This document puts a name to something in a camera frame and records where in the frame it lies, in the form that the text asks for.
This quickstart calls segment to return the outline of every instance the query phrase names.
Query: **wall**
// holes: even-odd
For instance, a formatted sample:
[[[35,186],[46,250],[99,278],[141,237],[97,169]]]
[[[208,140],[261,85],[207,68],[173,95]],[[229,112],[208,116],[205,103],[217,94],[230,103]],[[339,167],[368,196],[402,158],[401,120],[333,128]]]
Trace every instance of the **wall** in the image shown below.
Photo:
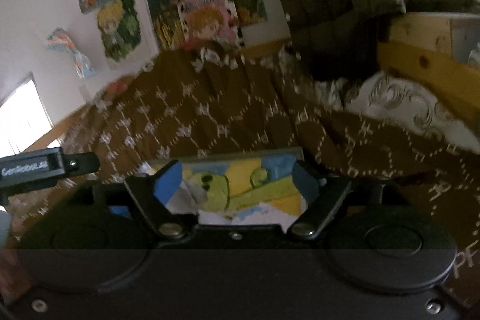
[[[265,2],[269,21],[244,29],[247,44],[289,35],[279,0]],[[98,75],[85,84],[66,54],[44,48],[39,36],[47,37],[56,27],[71,33],[98,71]],[[144,60],[110,69],[102,53],[93,14],[83,16],[77,0],[0,0],[0,100],[31,71],[53,123],[83,105],[86,97],[93,96],[108,82],[124,73],[135,72]]]

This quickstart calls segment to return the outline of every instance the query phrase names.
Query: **window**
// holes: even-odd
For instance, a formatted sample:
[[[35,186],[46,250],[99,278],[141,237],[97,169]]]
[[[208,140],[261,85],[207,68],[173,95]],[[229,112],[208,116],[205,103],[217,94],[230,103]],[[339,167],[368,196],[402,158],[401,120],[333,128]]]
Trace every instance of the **window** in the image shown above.
[[[32,77],[0,106],[0,157],[23,152],[52,129]],[[49,147],[58,147],[54,141]]]

